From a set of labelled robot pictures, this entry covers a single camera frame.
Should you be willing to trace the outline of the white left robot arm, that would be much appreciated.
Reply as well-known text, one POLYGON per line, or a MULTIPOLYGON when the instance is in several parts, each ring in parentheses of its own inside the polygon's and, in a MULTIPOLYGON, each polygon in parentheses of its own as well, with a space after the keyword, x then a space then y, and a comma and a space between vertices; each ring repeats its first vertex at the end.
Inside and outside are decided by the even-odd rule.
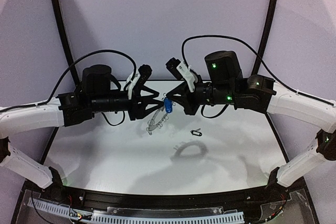
POLYGON ((16 133, 47 127, 68 127, 91 120, 97 113, 127 112, 131 121, 143 119, 163 106, 159 93, 144 84, 152 73, 142 65, 121 88, 111 67, 85 68, 82 82, 74 92, 60 94, 47 103, 1 109, 1 166, 25 177, 42 189, 62 188, 58 171, 44 166, 11 146, 9 137, 16 133))

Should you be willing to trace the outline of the black key tag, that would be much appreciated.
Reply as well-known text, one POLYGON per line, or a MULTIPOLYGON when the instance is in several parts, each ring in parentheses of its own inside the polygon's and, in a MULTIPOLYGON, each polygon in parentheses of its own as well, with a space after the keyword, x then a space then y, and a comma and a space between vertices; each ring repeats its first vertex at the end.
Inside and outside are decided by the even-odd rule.
POLYGON ((197 129, 197 130, 191 130, 190 133, 193 136, 197 136, 197 137, 201 137, 203 135, 203 133, 201 132, 201 129, 197 129))

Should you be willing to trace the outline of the perforated metal key ring disc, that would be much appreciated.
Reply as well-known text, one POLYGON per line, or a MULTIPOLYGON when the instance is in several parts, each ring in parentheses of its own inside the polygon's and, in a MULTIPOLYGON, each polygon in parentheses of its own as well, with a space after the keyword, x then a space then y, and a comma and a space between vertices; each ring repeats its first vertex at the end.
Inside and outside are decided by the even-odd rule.
POLYGON ((153 116, 151 117, 151 119, 148 121, 148 126, 146 128, 147 133, 149 135, 152 135, 156 129, 161 129, 163 124, 169 119, 170 114, 171 113, 166 113, 164 104, 163 104, 163 107, 156 110, 153 116))

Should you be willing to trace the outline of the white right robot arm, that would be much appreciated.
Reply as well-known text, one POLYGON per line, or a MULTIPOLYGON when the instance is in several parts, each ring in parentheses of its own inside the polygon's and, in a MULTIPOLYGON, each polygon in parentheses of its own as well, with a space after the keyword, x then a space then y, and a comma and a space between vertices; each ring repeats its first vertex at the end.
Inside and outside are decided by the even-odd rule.
POLYGON ((210 76, 200 75, 176 58, 166 63, 167 70, 184 81, 167 93, 181 105, 186 115, 195 115, 201 105, 232 105, 262 114, 280 114, 320 128, 312 143, 290 162, 273 169, 267 188, 288 188, 296 180, 326 161, 335 160, 335 102, 323 102, 306 93, 291 91, 272 78, 258 74, 243 78, 234 51, 216 51, 204 58, 210 76))

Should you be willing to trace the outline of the blue key tag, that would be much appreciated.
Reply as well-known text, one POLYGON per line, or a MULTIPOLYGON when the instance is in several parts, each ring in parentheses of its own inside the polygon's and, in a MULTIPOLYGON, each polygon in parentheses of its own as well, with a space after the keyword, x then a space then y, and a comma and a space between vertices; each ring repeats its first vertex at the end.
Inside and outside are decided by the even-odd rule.
POLYGON ((165 108, 166 113, 172 113, 173 112, 173 102, 168 98, 164 98, 163 103, 164 103, 164 108, 165 108))

